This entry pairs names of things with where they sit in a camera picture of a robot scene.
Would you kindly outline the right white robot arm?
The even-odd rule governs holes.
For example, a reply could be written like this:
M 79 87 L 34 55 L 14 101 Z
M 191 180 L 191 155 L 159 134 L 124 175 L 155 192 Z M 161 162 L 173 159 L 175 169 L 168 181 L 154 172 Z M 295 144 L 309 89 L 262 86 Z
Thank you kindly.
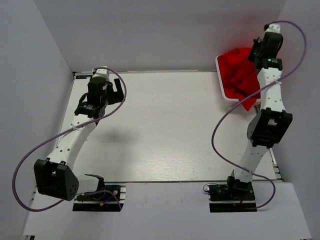
M 247 128 L 248 143 L 239 168 L 227 178 L 226 191 L 232 198 L 250 191 L 253 173 L 260 161 L 275 144 L 279 143 L 293 120 L 282 101 L 280 78 L 282 60 L 277 57 L 283 43 L 280 33 L 266 31 L 254 40 L 248 60 L 254 63 L 261 89 L 260 109 Z

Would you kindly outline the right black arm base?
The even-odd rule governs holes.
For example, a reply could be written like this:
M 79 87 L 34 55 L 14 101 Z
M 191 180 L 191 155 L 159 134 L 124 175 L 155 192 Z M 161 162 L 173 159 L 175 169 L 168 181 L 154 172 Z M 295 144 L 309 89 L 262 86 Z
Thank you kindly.
M 231 190 L 227 184 L 207 183 L 203 191 L 209 196 L 210 213 L 257 212 L 256 198 L 252 185 L 248 190 Z

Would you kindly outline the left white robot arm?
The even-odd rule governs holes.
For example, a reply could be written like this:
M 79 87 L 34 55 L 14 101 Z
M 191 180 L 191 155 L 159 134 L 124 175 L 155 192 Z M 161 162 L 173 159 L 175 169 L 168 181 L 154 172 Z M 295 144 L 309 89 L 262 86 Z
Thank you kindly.
M 109 105 L 124 100 L 120 79 L 113 82 L 107 76 L 94 76 L 87 84 L 87 92 L 79 99 L 70 132 L 63 134 L 56 148 L 34 166 L 37 190 L 40 194 L 71 201 L 77 195 L 100 194 L 103 178 L 95 174 L 76 176 L 74 164 L 91 132 L 105 115 Z

